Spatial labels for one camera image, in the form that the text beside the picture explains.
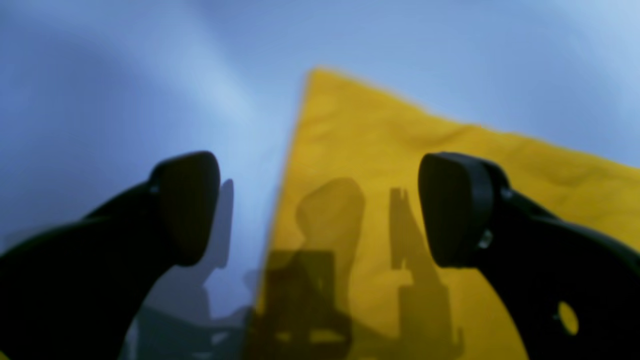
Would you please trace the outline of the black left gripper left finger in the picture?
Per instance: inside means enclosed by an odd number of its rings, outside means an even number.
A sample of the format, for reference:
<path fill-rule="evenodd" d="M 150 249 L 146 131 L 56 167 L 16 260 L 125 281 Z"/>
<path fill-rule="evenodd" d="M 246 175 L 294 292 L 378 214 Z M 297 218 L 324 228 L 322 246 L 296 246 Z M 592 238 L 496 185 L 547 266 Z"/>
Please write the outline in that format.
<path fill-rule="evenodd" d="M 3 254 L 1 353 L 116 360 L 156 281 L 204 257 L 220 182 L 212 152 L 169 158 L 79 221 Z"/>

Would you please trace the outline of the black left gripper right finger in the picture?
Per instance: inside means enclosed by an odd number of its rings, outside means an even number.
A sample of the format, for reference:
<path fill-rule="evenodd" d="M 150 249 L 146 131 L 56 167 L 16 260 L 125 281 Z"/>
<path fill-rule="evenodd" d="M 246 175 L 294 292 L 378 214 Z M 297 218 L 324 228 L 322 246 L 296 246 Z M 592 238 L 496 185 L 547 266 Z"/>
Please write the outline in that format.
<path fill-rule="evenodd" d="M 427 153 L 418 193 L 441 268 L 477 269 L 531 360 L 637 360 L 639 254 L 510 187 L 498 164 Z"/>

